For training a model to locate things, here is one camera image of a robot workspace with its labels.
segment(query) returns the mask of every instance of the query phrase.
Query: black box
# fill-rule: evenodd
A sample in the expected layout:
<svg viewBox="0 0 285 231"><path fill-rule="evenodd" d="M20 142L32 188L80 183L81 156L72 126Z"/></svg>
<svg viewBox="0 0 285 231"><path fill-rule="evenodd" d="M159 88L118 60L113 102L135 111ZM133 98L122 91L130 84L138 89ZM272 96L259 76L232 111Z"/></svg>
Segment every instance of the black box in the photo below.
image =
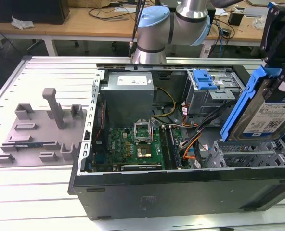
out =
<svg viewBox="0 0 285 231"><path fill-rule="evenodd" d="M62 24L69 15L67 0L0 0L0 23L12 21L12 16L34 23Z"/></svg>
<svg viewBox="0 0 285 231"><path fill-rule="evenodd" d="M228 23L230 25L239 26L241 24L243 16L244 16L243 13L231 12L229 19L228 19Z"/></svg>
<svg viewBox="0 0 285 231"><path fill-rule="evenodd" d="M156 0L155 4L159 6L167 6L170 12L176 12L176 8L179 5L178 2L180 0ZM215 16L215 8L211 3L207 4L208 15L210 17L210 23L212 24L214 16Z"/></svg>

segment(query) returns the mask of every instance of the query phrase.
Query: white paper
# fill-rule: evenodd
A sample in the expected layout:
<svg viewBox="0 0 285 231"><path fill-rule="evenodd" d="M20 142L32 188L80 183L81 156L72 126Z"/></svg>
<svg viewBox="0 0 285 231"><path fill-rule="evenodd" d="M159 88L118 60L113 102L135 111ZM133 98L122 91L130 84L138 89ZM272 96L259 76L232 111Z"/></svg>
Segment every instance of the white paper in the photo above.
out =
<svg viewBox="0 0 285 231"><path fill-rule="evenodd" d="M118 85L148 85L147 76L118 76Z"/></svg>
<svg viewBox="0 0 285 231"><path fill-rule="evenodd" d="M216 8L215 15L216 16L227 16L228 13L223 8Z"/></svg>
<svg viewBox="0 0 285 231"><path fill-rule="evenodd" d="M14 18L13 16L12 16L12 20L13 21L11 22L11 24L20 30L24 28L32 28L35 26L33 25L32 21L21 21L21 20Z"/></svg>

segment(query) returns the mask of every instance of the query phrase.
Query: hard drive label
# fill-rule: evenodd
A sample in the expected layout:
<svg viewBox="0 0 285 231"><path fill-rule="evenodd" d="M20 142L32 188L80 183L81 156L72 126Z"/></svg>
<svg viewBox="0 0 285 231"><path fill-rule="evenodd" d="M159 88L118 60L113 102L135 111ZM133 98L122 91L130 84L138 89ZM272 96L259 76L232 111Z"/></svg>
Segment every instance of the hard drive label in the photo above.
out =
<svg viewBox="0 0 285 231"><path fill-rule="evenodd" d="M243 134L262 136L274 133L285 121L285 103L263 103Z"/></svg>

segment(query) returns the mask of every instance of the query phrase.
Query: green motherboard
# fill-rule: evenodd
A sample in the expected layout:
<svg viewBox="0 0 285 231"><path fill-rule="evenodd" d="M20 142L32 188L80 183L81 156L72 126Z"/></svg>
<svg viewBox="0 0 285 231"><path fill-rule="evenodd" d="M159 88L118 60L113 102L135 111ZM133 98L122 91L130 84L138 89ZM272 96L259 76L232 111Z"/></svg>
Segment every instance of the green motherboard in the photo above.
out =
<svg viewBox="0 0 285 231"><path fill-rule="evenodd" d="M161 128L152 128L152 142L135 142L134 128L110 128L108 135L108 155L106 163L111 165L161 165L165 167L160 138ZM175 144L179 147L182 135L179 128L172 129ZM139 128L136 137L147 137L148 128Z"/></svg>

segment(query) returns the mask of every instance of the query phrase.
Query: wire on desk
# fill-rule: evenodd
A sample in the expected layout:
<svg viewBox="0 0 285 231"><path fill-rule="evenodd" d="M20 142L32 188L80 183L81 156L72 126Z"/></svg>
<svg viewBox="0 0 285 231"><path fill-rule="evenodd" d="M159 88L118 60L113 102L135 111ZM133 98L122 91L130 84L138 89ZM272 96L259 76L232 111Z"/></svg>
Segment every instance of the wire on desk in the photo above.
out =
<svg viewBox="0 0 285 231"><path fill-rule="evenodd" d="M135 13L135 12L129 12L128 9L125 8L125 7L117 7L117 8L114 8L114 9L110 10L110 11L104 11L101 8L91 8L89 10L88 5L87 5L88 14L89 14L89 16L91 16L93 18L97 18L97 19L100 19L100 20L103 20L103 21L117 22L117 21L128 20L127 18L125 18L123 16L129 15L131 17L131 19L134 20L134 18L132 18L131 14ZM124 13L124 14L121 14L121 15L116 15L116 16L111 16L111 17L99 17L98 16L100 14L100 12L109 13L109 12L112 12L112 11L114 11L116 9L125 9L127 11L127 13ZM99 10L99 12L96 15L94 15L94 14L91 13L94 10Z"/></svg>
<svg viewBox="0 0 285 231"><path fill-rule="evenodd" d="M219 35L218 35L218 38L217 38L215 44L213 45L213 47L212 47L212 49L211 49L211 51L210 51L210 53L209 53L209 56L210 56L213 52L214 52L214 53L218 53L218 52L215 52L214 49L215 49L217 43L219 42L220 37L221 37L221 39L220 39L220 52L219 52L219 54L220 54L220 56L222 56L222 55L225 53L225 51L226 51L226 49L224 48L224 51L223 51L223 53L222 53L222 40L223 40L223 39L226 39L226 46L227 46L228 43L229 43L229 41L230 41L230 39L234 37L234 35L235 35L235 30L234 30L234 28L233 28L231 25L229 25L229 24L226 23L226 22L223 22L223 21L220 20L220 19L214 19L214 20L215 20L216 22L214 22L213 24L217 26L218 31L219 31ZM232 29L232 34L230 34L229 36L225 36L225 35L223 34L222 27L220 26L221 23L224 23L224 24L226 24L227 26L229 26L229 27Z"/></svg>
<svg viewBox="0 0 285 231"><path fill-rule="evenodd" d="M20 56L23 56L22 53L11 43L11 41L0 31L0 34L11 44L11 46L19 53Z"/></svg>

